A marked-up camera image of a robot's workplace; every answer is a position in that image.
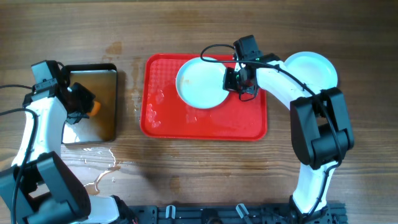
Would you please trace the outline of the green orange sponge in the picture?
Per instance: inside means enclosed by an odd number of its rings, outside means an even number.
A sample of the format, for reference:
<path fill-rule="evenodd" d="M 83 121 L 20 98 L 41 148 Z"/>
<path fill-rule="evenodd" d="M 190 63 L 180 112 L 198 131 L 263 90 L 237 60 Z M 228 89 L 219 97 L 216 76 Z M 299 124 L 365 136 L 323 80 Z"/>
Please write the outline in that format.
<path fill-rule="evenodd" d="M 94 101 L 92 109 L 89 112 L 87 112 L 86 114 L 88 116 L 95 116 L 98 113 L 98 111 L 100 110 L 100 108 L 101 108 L 101 103 Z"/>

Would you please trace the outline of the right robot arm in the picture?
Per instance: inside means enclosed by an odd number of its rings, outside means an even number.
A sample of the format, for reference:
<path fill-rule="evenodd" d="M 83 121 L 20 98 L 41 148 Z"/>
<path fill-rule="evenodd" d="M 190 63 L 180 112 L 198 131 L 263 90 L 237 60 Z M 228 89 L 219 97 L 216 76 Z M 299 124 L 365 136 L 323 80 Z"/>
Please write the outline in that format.
<path fill-rule="evenodd" d="M 354 134 L 333 64 L 315 52 L 299 52 L 286 61 L 260 51 L 235 54 L 224 88 L 251 91 L 250 84 L 274 95 L 290 111 L 291 141 L 300 161 L 290 197 L 289 220 L 306 223 L 324 217 L 334 171 L 354 146 Z"/>

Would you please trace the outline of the white plate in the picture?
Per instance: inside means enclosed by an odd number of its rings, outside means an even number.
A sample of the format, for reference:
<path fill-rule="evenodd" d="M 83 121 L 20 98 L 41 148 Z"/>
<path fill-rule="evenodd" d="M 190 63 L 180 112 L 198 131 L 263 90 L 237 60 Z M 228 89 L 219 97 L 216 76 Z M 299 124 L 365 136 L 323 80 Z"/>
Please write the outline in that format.
<path fill-rule="evenodd" d="M 338 85 L 338 75 L 333 64 L 315 52 L 298 52 L 284 62 L 287 70 L 309 89 L 318 94 Z"/>
<path fill-rule="evenodd" d="M 178 96 L 188 106 L 196 109 L 214 108 L 229 95 L 223 89 L 227 67 L 195 57 L 185 62 L 177 72 L 175 87 Z"/>

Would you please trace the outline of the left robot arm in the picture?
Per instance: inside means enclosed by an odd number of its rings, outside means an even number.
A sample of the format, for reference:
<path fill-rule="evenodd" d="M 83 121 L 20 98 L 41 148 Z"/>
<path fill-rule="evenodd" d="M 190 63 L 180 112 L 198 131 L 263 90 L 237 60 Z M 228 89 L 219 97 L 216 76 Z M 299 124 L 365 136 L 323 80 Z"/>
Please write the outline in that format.
<path fill-rule="evenodd" d="M 94 98 L 79 83 L 36 84 L 26 95 L 21 146 L 12 166 L 1 172 L 1 197 L 11 223 L 137 223 L 119 197 L 88 195 L 60 158 L 65 123 L 88 118 Z"/>

